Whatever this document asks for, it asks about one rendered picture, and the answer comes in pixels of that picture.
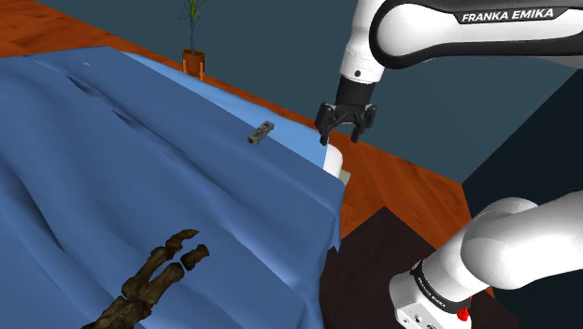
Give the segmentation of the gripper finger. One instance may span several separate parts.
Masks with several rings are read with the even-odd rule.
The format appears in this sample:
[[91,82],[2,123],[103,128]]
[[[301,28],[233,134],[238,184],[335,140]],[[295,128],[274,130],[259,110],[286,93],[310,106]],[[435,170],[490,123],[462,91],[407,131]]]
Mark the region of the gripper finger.
[[326,146],[330,132],[344,122],[347,115],[346,105],[332,105],[326,102],[320,105],[314,124],[320,133],[320,144]]
[[353,120],[354,128],[350,137],[350,140],[353,143],[357,143],[359,141],[360,135],[373,126],[376,115],[377,107],[373,104],[368,104],[364,107],[358,107],[355,110]]

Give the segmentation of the grey remote control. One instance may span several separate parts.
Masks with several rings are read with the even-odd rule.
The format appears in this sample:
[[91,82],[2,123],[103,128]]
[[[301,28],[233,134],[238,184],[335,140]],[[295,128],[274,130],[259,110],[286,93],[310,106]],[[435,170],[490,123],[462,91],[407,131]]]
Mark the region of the grey remote control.
[[275,125],[272,122],[263,122],[248,135],[248,143],[251,145],[259,144],[265,137],[268,136],[274,127]]

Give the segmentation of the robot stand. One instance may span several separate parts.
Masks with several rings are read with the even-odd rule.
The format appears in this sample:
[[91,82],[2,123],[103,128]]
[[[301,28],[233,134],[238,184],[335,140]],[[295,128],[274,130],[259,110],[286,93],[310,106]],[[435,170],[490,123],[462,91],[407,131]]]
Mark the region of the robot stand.
[[320,277],[324,329],[405,329],[395,320],[390,279],[434,247],[382,207],[328,252]]

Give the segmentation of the potted plant in orange pot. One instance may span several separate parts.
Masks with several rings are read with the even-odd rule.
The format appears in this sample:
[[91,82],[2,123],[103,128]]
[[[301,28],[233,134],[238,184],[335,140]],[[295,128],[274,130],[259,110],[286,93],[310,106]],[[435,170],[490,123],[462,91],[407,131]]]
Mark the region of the potted plant in orange pot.
[[178,7],[181,19],[189,26],[189,47],[182,51],[182,69],[185,74],[204,79],[205,76],[205,54],[197,50],[194,46],[194,29],[205,12],[202,6],[207,0],[183,0],[183,4]]

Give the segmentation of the bed with blue cover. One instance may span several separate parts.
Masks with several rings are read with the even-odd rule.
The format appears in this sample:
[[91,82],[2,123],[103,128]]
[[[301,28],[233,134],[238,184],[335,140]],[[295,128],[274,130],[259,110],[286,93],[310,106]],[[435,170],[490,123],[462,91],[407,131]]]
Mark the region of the bed with blue cover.
[[109,47],[1,58],[0,329],[80,329],[185,229],[210,254],[136,329],[323,329],[344,185],[319,139]]

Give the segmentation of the brown skeleton foot figure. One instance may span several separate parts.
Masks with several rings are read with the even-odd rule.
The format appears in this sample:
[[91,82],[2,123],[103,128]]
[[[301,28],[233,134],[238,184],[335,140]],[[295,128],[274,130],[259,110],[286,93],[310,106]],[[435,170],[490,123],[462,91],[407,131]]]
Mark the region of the brown skeleton foot figure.
[[186,271],[192,271],[209,256],[206,245],[199,244],[172,263],[175,254],[183,249],[183,241],[197,234],[194,229],[182,230],[168,238],[163,246],[152,250],[141,268],[122,284],[121,295],[96,321],[80,329],[135,329],[151,315],[152,308],[172,284],[182,280]]

